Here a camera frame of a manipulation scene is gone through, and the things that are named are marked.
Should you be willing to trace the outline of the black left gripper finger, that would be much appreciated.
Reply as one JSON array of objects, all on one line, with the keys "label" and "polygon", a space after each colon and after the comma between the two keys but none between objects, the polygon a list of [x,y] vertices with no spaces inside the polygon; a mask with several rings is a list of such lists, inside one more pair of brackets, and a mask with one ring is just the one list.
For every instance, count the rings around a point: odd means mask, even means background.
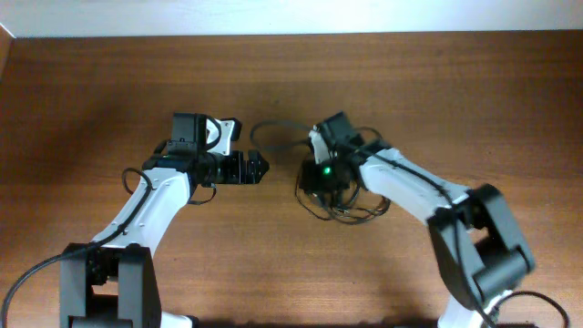
[{"label": "black left gripper finger", "polygon": [[261,179],[269,171],[269,167],[249,166],[248,167],[248,183],[259,184]]},{"label": "black left gripper finger", "polygon": [[261,155],[257,149],[248,151],[248,163],[254,168],[268,168],[269,162]]}]

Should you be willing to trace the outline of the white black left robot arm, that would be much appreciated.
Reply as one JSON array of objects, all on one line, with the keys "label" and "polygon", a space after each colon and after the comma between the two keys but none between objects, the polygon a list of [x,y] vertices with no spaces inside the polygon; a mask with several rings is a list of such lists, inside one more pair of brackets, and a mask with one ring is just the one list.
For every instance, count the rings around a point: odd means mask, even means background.
[{"label": "white black left robot arm", "polygon": [[170,138],[138,169],[130,198],[89,243],[71,243],[60,264],[62,327],[196,327],[193,315],[163,311],[153,257],[177,213],[197,188],[250,185],[269,169],[257,150],[231,149],[236,118],[176,113]]}]

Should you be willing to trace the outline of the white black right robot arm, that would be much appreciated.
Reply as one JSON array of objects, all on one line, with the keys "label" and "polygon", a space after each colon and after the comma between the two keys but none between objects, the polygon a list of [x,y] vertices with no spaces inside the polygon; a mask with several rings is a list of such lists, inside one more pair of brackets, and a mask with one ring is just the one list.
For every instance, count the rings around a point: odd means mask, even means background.
[{"label": "white black right robot arm", "polygon": [[396,204],[428,229],[450,293],[439,327],[495,327],[496,307],[536,267],[504,195],[441,179],[376,138],[363,139],[342,112],[308,130],[312,158],[298,189],[330,220],[360,224]]}]

